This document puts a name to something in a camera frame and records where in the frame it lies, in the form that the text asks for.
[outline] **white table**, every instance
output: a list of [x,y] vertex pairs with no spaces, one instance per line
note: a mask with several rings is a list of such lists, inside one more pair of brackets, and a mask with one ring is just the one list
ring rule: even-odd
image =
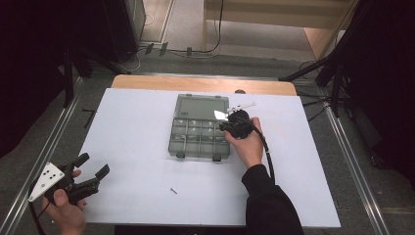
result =
[[256,102],[247,112],[260,117],[276,182],[293,201],[301,225],[340,227],[300,97],[140,89],[106,91],[81,149],[91,159],[79,181],[105,164],[111,169],[88,200],[87,222],[245,225],[246,169],[232,147],[221,163],[180,161],[168,153],[177,95],[185,93],[227,96],[230,107]]

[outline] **black clothing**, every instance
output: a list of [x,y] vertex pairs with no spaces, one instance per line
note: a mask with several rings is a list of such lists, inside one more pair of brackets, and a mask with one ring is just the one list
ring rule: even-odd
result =
[[299,216],[284,191],[274,185],[263,164],[242,177],[247,199],[247,234],[303,234]]

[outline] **transparent box lid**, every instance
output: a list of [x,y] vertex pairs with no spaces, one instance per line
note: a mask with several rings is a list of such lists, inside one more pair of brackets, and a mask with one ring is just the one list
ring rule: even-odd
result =
[[177,158],[227,159],[229,143],[219,129],[214,111],[226,113],[227,97],[180,94],[171,126],[168,152]]

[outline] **hand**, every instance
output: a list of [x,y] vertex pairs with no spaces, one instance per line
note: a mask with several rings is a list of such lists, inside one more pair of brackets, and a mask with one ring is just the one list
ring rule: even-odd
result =
[[[253,117],[251,120],[253,121],[254,126],[262,133],[259,118]],[[259,135],[254,130],[245,139],[235,139],[231,133],[226,130],[223,133],[226,140],[235,147],[239,158],[247,168],[262,163],[263,145]]]
[[[77,177],[80,174],[80,170],[75,170],[72,174],[73,177]],[[46,208],[46,212],[52,217],[52,219],[58,224],[61,234],[82,234],[85,228],[85,217],[82,213],[86,206],[85,199],[82,199],[77,203],[77,207],[69,203],[68,195],[63,189],[58,189],[54,193],[55,204],[49,204],[49,201],[43,198],[43,209]]]

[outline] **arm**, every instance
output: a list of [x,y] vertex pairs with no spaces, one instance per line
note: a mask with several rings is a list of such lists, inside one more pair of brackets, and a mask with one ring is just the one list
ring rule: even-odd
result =
[[[259,119],[254,117],[252,121],[262,132]],[[250,194],[246,211],[248,234],[303,234],[296,209],[282,189],[272,183],[261,163],[263,146],[258,134],[253,131],[245,139],[235,139],[227,131],[224,135],[248,169],[242,178]]]

